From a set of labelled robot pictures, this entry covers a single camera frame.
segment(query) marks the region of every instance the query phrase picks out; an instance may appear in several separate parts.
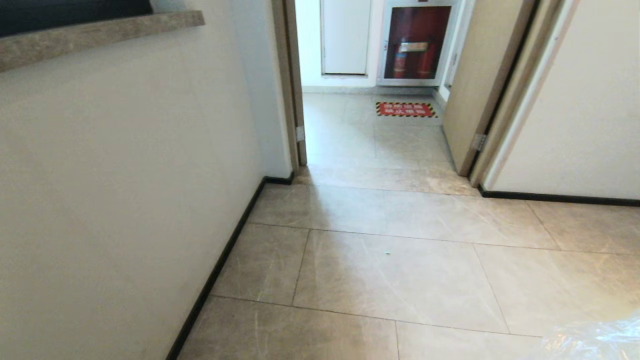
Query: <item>white door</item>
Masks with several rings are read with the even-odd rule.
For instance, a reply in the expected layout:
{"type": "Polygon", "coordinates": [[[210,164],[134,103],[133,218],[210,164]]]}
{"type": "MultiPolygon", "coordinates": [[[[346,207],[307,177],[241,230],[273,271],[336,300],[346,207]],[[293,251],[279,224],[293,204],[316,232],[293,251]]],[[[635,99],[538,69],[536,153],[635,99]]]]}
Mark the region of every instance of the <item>white door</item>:
{"type": "Polygon", "coordinates": [[[324,74],[367,74],[371,0],[322,0],[324,74]]]}

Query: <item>stone countertop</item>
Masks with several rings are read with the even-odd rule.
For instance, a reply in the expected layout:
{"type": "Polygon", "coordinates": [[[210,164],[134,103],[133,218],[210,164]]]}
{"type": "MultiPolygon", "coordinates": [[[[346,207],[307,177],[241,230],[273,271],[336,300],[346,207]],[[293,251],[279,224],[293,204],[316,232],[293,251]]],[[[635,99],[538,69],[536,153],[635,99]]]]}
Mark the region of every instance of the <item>stone countertop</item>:
{"type": "Polygon", "coordinates": [[[0,38],[0,72],[92,47],[204,25],[201,11],[157,13],[0,38]]]}

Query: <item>beige floor tile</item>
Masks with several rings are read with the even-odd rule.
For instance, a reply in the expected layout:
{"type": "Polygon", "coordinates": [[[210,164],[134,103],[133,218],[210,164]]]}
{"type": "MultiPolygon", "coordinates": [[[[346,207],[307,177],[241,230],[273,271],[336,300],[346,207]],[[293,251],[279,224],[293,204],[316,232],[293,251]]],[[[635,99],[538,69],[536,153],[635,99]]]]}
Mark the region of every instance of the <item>beige floor tile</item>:
{"type": "Polygon", "coordinates": [[[475,250],[464,243],[312,231],[294,305],[507,331],[475,250]]]}
{"type": "Polygon", "coordinates": [[[322,156],[376,156],[373,124],[307,122],[307,153],[322,156]]]}
{"type": "Polygon", "coordinates": [[[429,170],[308,165],[300,168],[294,183],[480,196],[467,178],[460,177],[450,170],[450,164],[442,164],[434,163],[433,168],[429,170]]]}
{"type": "Polygon", "coordinates": [[[368,122],[375,126],[405,126],[406,119],[407,118],[404,117],[378,115],[378,112],[375,110],[375,105],[373,111],[367,111],[360,117],[360,121],[368,122]]]}
{"type": "Polygon", "coordinates": [[[416,160],[450,161],[441,127],[376,126],[376,156],[416,160]]]}
{"type": "Polygon", "coordinates": [[[385,192],[381,190],[311,186],[311,228],[381,234],[385,223],[385,192]]]}
{"type": "Polygon", "coordinates": [[[354,158],[349,156],[316,156],[309,158],[309,165],[332,168],[407,168],[420,169],[417,160],[413,159],[381,159],[381,158],[354,158]]]}
{"type": "Polygon", "coordinates": [[[373,102],[433,102],[427,95],[371,95],[373,102]]]}
{"type": "Polygon", "coordinates": [[[640,307],[640,256],[475,246],[513,334],[544,336],[640,307]]]}
{"type": "Polygon", "coordinates": [[[268,184],[249,222],[380,234],[386,229],[384,192],[268,184]]]}
{"type": "Polygon", "coordinates": [[[333,168],[309,165],[300,169],[297,184],[347,186],[351,188],[416,191],[416,172],[401,168],[333,168]]]}
{"type": "Polygon", "coordinates": [[[397,323],[402,360],[517,360],[540,345],[541,338],[397,323]]]}
{"type": "Polygon", "coordinates": [[[389,235],[557,249],[521,200],[386,192],[385,209],[389,235]]]}
{"type": "Polygon", "coordinates": [[[370,95],[345,95],[344,122],[365,122],[368,115],[376,115],[376,105],[370,95]]]}
{"type": "Polygon", "coordinates": [[[420,160],[419,167],[422,171],[417,173],[416,191],[418,192],[480,196],[478,190],[471,187],[466,177],[456,173],[453,163],[420,160]]]}
{"type": "Polygon", "coordinates": [[[311,228],[309,187],[265,185],[248,221],[258,224],[311,228]]]}
{"type": "Polygon", "coordinates": [[[303,94],[305,121],[312,119],[341,119],[347,99],[341,95],[303,94]]]}
{"type": "Polygon", "coordinates": [[[640,254],[640,208],[530,201],[563,250],[640,254]]]}
{"type": "Polygon", "coordinates": [[[397,360],[388,320],[210,298],[180,360],[397,360]]]}
{"type": "Polygon", "coordinates": [[[406,117],[407,126],[442,126],[442,117],[406,117]]]}
{"type": "Polygon", "coordinates": [[[291,305],[307,229],[246,224],[212,294],[291,305]]]}

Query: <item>white wall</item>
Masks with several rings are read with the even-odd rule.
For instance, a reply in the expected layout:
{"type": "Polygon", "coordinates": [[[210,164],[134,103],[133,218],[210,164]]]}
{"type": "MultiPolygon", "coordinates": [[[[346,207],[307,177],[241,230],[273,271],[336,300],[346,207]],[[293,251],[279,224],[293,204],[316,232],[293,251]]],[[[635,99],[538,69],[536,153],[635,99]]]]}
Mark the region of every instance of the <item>white wall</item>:
{"type": "Polygon", "coordinates": [[[230,3],[265,173],[289,177],[291,155],[271,0],[231,0],[230,3]]]}
{"type": "Polygon", "coordinates": [[[488,190],[640,199],[639,5],[583,0],[488,190]]]}
{"type": "Polygon", "coordinates": [[[164,359],[264,175],[231,9],[0,74],[3,359],[164,359]]]}
{"type": "Polygon", "coordinates": [[[302,86],[376,86],[382,36],[384,0],[371,0],[366,76],[323,76],[320,0],[296,0],[302,86]]]}

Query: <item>yellow black striped border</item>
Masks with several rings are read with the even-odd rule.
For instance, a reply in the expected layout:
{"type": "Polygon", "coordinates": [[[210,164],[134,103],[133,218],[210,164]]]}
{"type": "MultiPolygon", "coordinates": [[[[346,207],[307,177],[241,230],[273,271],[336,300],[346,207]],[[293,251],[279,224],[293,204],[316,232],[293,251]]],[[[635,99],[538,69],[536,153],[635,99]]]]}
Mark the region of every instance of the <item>yellow black striped border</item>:
{"type": "Polygon", "coordinates": [[[388,102],[388,101],[378,101],[376,102],[376,113],[378,113],[378,116],[391,116],[391,117],[438,117],[438,115],[436,115],[436,111],[433,109],[433,106],[431,105],[430,102],[427,102],[426,104],[424,102],[388,102]],[[429,110],[431,111],[431,116],[429,115],[383,115],[380,113],[380,104],[382,103],[385,104],[394,104],[394,105],[426,105],[427,108],[429,108],[429,110]]]}

